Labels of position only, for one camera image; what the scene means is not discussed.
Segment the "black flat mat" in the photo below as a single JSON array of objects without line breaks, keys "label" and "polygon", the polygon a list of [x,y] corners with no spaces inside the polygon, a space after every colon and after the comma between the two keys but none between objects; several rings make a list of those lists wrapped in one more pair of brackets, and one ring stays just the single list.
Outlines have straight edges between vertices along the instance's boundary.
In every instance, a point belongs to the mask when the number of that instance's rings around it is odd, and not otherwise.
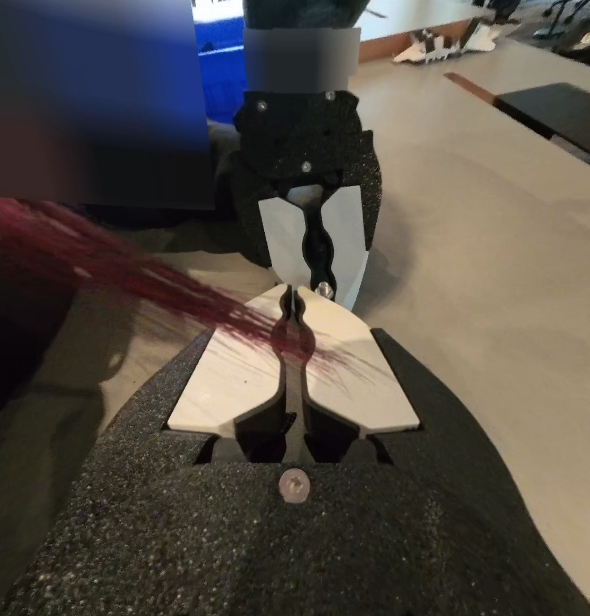
[{"label": "black flat mat", "polygon": [[494,107],[536,134],[590,155],[590,92],[566,82],[496,96]]}]

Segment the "brown wooden strip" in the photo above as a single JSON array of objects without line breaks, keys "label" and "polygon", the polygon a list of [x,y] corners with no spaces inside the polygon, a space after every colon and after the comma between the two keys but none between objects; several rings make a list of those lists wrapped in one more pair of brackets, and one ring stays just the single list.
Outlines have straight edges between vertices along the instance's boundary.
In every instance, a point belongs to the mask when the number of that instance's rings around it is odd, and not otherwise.
[{"label": "brown wooden strip", "polygon": [[496,95],[486,90],[485,88],[468,80],[466,77],[460,75],[459,73],[448,72],[448,73],[445,73],[444,77],[447,78],[452,83],[454,83],[456,86],[459,86],[461,89],[474,95],[476,98],[495,107],[496,98],[497,98]]}]

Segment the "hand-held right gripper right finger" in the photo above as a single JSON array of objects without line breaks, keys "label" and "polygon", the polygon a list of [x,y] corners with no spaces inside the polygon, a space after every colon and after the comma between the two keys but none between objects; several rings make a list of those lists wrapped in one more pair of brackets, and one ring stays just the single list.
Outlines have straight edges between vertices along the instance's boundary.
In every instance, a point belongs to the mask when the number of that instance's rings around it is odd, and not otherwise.
[{"label": "hand-held right gripper right finger", "polygon": [[347,453],[354,441],[417,430],[421,421],[371,329],[305,287],[296,290],[305,364],[305,442],[311,453]]}]

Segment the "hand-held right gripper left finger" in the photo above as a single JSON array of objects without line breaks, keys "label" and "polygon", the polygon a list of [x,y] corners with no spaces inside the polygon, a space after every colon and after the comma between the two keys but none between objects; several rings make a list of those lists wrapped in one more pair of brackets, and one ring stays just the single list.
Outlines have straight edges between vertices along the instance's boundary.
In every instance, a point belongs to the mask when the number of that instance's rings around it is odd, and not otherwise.
[{"label": "hand-held right gripper left finger", "polygon": [[242,449],[280,441],[288,428],[286,363],[272,341],[254,347],[218,328],[168,417],[171,431],[233,439]]}]

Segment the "blue box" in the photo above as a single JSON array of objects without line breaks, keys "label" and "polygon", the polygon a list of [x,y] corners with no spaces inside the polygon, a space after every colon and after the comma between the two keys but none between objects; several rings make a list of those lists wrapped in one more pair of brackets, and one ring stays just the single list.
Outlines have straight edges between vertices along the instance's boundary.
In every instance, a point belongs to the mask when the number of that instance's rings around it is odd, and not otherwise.
[{"label": "blue box", "polygon": [[247,88],[242,1],[195,1],[192,7],[209,119],[233,124]]}]

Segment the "black and white cloth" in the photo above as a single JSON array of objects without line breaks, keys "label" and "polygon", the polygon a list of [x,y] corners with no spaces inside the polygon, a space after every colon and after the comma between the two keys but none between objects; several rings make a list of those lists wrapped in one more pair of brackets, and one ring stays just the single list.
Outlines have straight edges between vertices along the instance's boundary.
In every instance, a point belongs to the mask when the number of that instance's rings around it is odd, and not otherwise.
[{"label": "black and white cloth", "polygon": [[411,45],[392,58],[398,64],[421,65],[495,49],[502,26],[487,19],[470,20],[464,32],[453,37],[429,29],[409,34]]}]

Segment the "dark red hair strands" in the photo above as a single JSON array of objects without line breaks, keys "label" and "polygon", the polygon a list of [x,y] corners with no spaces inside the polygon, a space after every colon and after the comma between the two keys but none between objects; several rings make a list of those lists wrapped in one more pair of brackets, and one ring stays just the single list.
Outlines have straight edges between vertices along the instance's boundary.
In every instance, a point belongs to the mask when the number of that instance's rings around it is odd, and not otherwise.
[{"label": "dark red hair strands", "polygon": [[156,331],[175,330],[184,322],[226,333],[258,350],[272,348],[307,362],[318,349],[321,362],[346,365],[350,354],[319,346],[299,325],[300,341],[268,312],[189,277],[162,259],[93,225],[78,213],[47,201],[0,198],[0,267],[5,282],[28,277],[38,290],[117,291],[158,308]]}]

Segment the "dark equipment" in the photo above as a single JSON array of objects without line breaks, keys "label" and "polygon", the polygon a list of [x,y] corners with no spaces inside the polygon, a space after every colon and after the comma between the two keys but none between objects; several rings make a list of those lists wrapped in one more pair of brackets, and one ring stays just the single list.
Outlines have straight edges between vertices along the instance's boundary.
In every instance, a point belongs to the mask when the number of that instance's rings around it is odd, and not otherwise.
[{"label": "dark equipment", "polygon": [[545,43],[552,53],[590,66],[590,1],[553,1],[542,17],[553,16],[532,39]]}]

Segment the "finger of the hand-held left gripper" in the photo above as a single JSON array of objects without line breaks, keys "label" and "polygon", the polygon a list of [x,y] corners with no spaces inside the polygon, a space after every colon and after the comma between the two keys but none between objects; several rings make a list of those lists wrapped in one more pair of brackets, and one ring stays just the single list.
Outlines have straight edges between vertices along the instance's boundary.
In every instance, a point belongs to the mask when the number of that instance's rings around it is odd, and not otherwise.
[{"label": "finger of the hand-held left gripper", "polygon": [[259,211],[276,279],[293,287],[310,288],[312,272],[304,258],[305,213],[320,204],[320,189],[291,189],[285,198],[259,201]]},{"label": "finger of the hand-held left gripper", "polygon": [[369,255],[359,186],[337,189],[322,205],[322,226],[332,246],[330,273],[336,283],[334,301],[352,309]]}]

